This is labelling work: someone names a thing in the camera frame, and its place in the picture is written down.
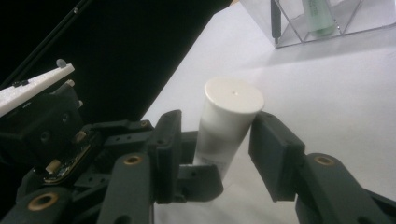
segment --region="black mechanical part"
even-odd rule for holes
[[[304,161],[304,143],[277,117],[260,112],[251,126],[249,155],[272,200],[294,201],[295,166]]]
[[[2,224],[70,223],[67,207],[71,194],[64,188],[45,188],[20,200],[2,220]]]
[[[163,114],[147,142],[153,159],[154,196],[157,203],[171,203],[175,198],[181,153],[181,111]]]
[[[391,223],[336,158],[320,153],[309,154],[299,173],[303,178],[299,181],[304,181],[304,186],[308,186],[323,224]]]
[[[150,223],[150,174],[147,154],[132,153],[120,157],[114,166],[97,223]]]
[[[68,150],[58,156],[59,168],[53,173],[44,176],[46,185],[68,184],[74,181],[85,171],[100,152],[102,137],[99,132],[88,132]]]
[[[396,223],[396,202],[376,194],[370,190],[366,190],[370,197],[374,200],[376,205],[388,216],[392,223]]]
[[[223,186],[216,165],[180,166],[176,202],[208,202],[222,192]]]
[[[180,164],[192,164],[195,156],[198,132],[185,132],[181,134]]]
[[[79,100],[64,84],[53,94],[41,94],[0,120],[2,154],[10,163],[46,167],[70,146],[82,128]]]
[[[84,126],[84,130],[99,131],[104,138],[126,133],[143,133],[154,130],[148,120],[138,122],[127,119],[111,122],[94,123]]]

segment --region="screw hole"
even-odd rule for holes
[[[136,164],[138,164],[138,163],[141,162],[141,161],[142,161],[142,158],[141,158],[141,157],[132,156],[132,157],[127,158],[127,159],[124,161],[124,164],[125,164],[125,165],[136,165]]]
[[[31,211],[40,211],[46,209],[58,201],[58,194],[50,192],[35,197],[28,204],[28,209]]]
[[[331,166],[334,165],[334,161],[328,157],[317,156],[314,160],[322,165]]]

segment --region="clear acrylic box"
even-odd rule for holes
[[[390,27],[395,0],[240,0],[276,48]]]

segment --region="screw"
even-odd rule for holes
[[[41,142],[47,144],[50,141],[50,132],[44,131],[40,136]]]
[[[62,116],[62,121],[64,122],[64,123],[67,123],[67,121],[69,121],[70,120],[70,115],[69,115],[69,113],[64,113],[64,115]]]

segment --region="white cylinder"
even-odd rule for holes
[[[264,99],[259,90],[231,77],[210,79],[205,96],[194,164],[217,165],[223,179]]]

